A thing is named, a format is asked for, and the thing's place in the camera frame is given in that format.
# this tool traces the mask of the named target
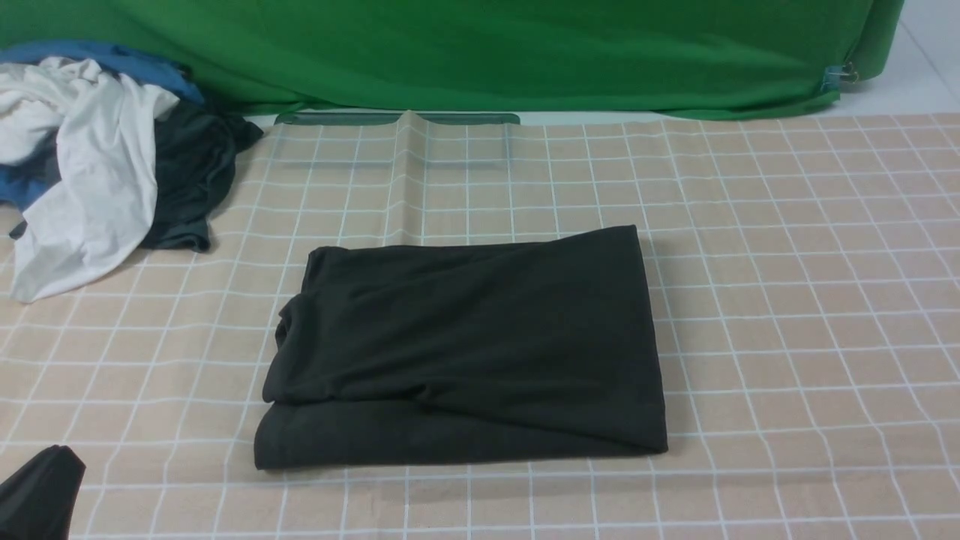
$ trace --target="black cloth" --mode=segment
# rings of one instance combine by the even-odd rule
[[[323,247],[280,319],[258,469],[667,450],[636,227]]]
[[[241,116],[211,112],[180,100],[167,117],[154,123],[156,141],[156,213],[140,243],[145,249],[210,249],[206,217],[229,194],[236,174],[237,154],[255,144],[263,132]],[[56,165],[56,148],[52,149]],[[37,171],[48,184],[60,181],[60,171]],[[17,239],[27,225],[10,236]]]
[[[86,466],[52,446],[0,484],[0,540],[66,540]]]

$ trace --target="black fabric corner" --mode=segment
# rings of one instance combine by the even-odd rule
[[[0,539],[66,540],[86,466],[65,446],[43,450],[0,484]]]

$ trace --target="white floor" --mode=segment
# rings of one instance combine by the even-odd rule
[[[960,0],[907,0],[883,73],[851,86],[824,116],[960,112]],[[650,112],[519,112],[523,124],[601,124],[659,118]],[[273,115],[254,116],[260,125]]]

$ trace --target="pile of clothes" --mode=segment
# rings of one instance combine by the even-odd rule
[[[263,132],[188,75],[94,41],[0,51],[0,203],[24,217],[11,232],[16,300],[94,282],[137,247],[210,248],[206,218]]]

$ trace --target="fabric fold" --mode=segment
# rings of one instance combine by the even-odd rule
[[[280,317],[260,469],[666,451],[636,227],[320,248]]]

